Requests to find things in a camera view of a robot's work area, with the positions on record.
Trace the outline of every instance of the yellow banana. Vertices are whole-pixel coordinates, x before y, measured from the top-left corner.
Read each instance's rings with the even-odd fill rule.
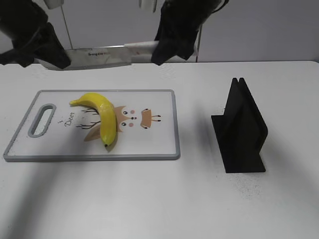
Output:
[[[116,136],[116,115],[111,102],[97,93],[86,93],[81,98],[70,102],[71,106],[95,108],[101,117],[100,136],[105,147],[113,143]]]

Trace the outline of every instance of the deer antler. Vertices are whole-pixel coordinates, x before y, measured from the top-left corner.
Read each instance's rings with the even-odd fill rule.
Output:
[[[84,113],[94,113],[93,115],[98,115],[98,111],[94,108],[88,108],[86,111],[82,111]]]
[[[98,123],[100,123],[101,121],[97,121],[97,122],[90,122],[92,125],[84,125],[84,124],[80,124],[76,127],[80,127],[81,129],[91,129],[93,128],[95,125],[97,125]]]

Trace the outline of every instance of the white cutting board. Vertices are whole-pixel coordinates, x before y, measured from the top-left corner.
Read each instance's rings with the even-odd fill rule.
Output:
[[[88,108],[69,105],[86,92],[107,97],[117,112],[117,140],[107,148],[95,134],[100,116]],[[32,137],[32,124],[47,104],[55,106],[51,122],[43,135]],[[3,157],[6,161],[94,161],[175,160],[179,155],[171,90],[40,91]]]

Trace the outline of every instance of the black stand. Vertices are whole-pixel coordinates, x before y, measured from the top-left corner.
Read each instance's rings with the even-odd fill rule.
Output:
[[[226,173],[266,171],[259,152],[268,130],[244,78],[233,79],[224,115],[211,119]]]

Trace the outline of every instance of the tabletop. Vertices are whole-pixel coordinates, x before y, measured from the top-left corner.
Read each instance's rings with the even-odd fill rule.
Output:
[[[266,173],[226,174],[211,115],[244,77],[268,127]],[[319,65],[135,64],[56,72],[0,67],[0,152],[39,90],[172,89],[176,161],[0,160],[1,239],[232,239],[319,236]]]

